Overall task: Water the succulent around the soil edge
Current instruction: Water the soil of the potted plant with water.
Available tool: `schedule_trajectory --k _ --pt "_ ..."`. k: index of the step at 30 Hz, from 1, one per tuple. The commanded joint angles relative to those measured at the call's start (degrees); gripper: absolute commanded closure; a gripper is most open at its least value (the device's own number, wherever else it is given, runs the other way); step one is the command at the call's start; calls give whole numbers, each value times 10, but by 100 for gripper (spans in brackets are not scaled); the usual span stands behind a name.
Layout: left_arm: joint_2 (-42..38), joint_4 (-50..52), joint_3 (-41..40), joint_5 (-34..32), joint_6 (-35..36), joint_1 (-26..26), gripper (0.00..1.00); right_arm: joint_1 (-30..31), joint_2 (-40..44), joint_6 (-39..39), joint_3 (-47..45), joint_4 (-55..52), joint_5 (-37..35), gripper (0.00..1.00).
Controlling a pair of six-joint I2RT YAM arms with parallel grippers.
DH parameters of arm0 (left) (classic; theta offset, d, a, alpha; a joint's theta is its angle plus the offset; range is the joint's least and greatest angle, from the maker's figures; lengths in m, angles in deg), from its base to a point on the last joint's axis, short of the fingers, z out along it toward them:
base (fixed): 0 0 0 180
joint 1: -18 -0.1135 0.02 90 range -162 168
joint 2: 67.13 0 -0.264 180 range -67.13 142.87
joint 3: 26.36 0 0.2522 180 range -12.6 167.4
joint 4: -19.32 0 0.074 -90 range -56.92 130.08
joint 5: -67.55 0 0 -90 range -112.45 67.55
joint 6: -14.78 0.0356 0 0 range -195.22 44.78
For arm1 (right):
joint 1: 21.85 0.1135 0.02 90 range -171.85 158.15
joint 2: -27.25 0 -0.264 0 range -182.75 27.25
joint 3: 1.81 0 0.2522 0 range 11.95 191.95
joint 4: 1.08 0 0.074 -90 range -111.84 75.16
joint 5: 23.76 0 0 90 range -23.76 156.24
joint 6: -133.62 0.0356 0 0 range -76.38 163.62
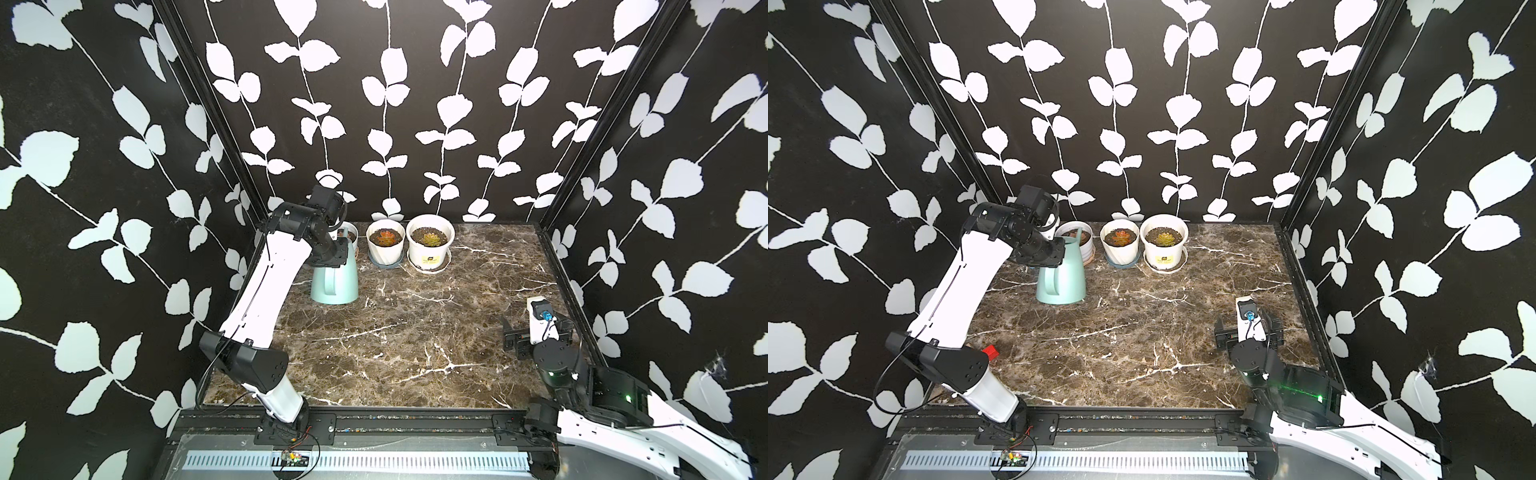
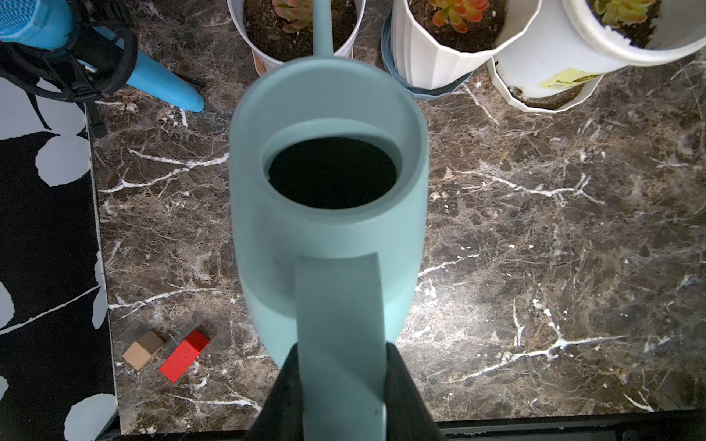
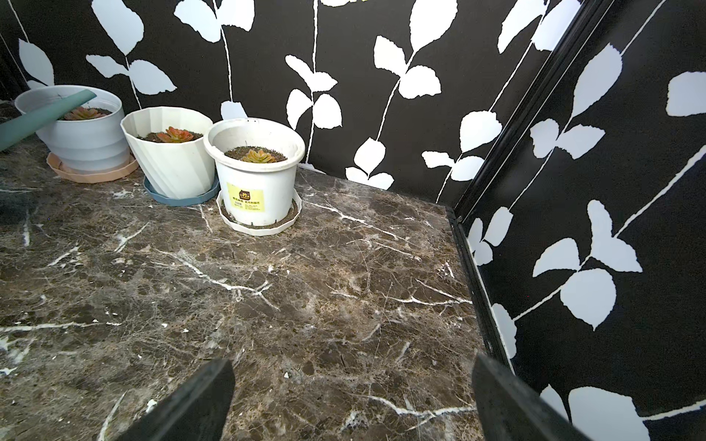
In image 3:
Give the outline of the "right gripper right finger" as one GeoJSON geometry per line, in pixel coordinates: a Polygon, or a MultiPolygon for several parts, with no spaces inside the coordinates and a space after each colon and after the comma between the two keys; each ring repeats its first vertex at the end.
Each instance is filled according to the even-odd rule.
{"type": "Polygon", "coordinates": [[[472,386],[487,440],[588,440],[490,356],[476,357],[472,386]]]}

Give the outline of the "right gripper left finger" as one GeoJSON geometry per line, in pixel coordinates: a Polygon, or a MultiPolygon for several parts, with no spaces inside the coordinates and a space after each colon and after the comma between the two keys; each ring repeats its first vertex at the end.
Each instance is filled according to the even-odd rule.
{"type": "Polygon", "coordinates": [[[160,402],[121,440],[219,440],[229,413],[235,376],[229,359],[214,359],[160,402]]]}

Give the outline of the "mint green watering can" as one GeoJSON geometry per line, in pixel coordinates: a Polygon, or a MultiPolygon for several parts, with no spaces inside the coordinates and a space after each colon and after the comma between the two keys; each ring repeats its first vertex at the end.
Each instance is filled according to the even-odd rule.
{"type": "Polygon", "coordinates": [[[84,89],[69,97],[63,97],[58,101],[21,115],[12,121],[2,123],[0,127],[0,150],[3,151],[19,143],[37,130],[54,121],[58,121],[64,114],[96,97],[97,95],[94,92],[84,89]]]}

